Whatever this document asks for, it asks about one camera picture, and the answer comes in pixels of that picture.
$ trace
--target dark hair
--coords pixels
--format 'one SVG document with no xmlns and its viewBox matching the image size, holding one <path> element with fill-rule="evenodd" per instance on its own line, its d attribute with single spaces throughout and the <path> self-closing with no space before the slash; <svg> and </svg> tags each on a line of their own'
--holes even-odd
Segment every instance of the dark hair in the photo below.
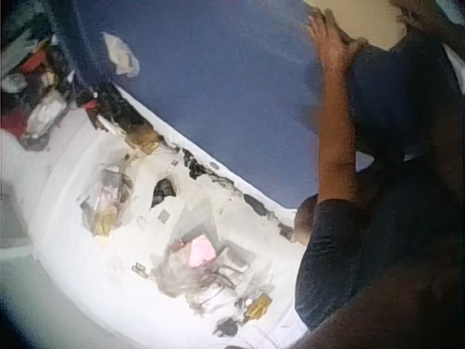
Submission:
<svg viewBox="0 0 465 349">
<path fill-rule="evenodd" d="M 317 202 L 318 194 L 315 194 L 300 205 L 299 209 L 297 209 L 296 217 L 294 218 L 295 230 L 311 232 Z"/>
</svg>

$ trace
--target red cloth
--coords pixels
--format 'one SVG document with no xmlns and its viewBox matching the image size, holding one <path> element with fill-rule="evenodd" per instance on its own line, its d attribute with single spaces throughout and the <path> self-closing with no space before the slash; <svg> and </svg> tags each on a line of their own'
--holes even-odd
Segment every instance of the red cloth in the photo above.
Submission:
<svg viewBox="0 0 465 349">
<path fill-rule="evenodd" d="M 16 107 L 11 113 L 1 116 L 1 128 L 7 130 L 16 138 L 24 134 L 27 125 L 24 111 L 20 107 Z"/>
</svg>

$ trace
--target hand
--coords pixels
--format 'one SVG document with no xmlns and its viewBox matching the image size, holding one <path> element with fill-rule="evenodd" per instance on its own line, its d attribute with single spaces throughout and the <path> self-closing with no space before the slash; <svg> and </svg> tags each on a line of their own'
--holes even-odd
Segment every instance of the hand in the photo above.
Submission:
<svg viewBox="0 0 465 349">
<path fill-rule="evenodd" d="M 310 18 L 310 36 L 317 47 L 323 71 L 345 76 L 357 52 L 367 44 L 365 39 L 344 43 L 333 12 L 319 10 Z"/>
<path fill-rule="evenodd" d="M 404 14 L 397 16 L 401 23 L 439 36 L 449 20 L 435 0 L 390 0 L 391 4 L 399 7 Z"/>
</svg>

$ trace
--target yellow object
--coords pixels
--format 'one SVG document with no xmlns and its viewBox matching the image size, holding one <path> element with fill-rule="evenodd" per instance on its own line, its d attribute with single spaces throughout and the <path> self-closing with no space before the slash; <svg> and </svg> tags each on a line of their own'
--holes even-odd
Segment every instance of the yellow object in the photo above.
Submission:
<svg viewBox="0 0 465 349">
<path fill-rule="evenodd" d="M 343 31 L 356 39 L 382 49 L 390 49 L 406 34 L 405 25 L 397 22 L 402 12 L 393 7 L 389 0 L 304 0 L 323 12 L 331 9 Z"/>
<path fill-rule="evenodd" d="M 264 314 L 267 313 L 271 302 L 272 299 L 270 296 L 266 293 L 262 293 L 262 295 L 254 300 L 247 308 L 247 311 L 244 314 L 244 323 L 249 320 L 258 320 L 261 318 Z"/>
</svg>

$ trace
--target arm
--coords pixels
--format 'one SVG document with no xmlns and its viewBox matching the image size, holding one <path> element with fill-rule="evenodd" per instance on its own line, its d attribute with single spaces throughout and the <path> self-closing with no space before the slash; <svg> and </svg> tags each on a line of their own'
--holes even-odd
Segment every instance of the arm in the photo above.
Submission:
<svg viewBox="0 0 465 349">
<path fill-rule="evenodd" d="M 329 11 L 325 18 L 319 11 L 313 15 L 310 35 L 323 67 L 318 202 L 333 198 L 354 201 L 355 131 L 349 117 L 346 77 L 353 57 L 365 41 L 345 44 Z"/>
<path fill-rule="evenodd" d="M 452 23 L 435 0 L 390 0 L 408 15 L 398 20 L 411 27 L 436 36 L 448 45 L 462 60 L 465 60 L 465 29 Z"/>
</svg>

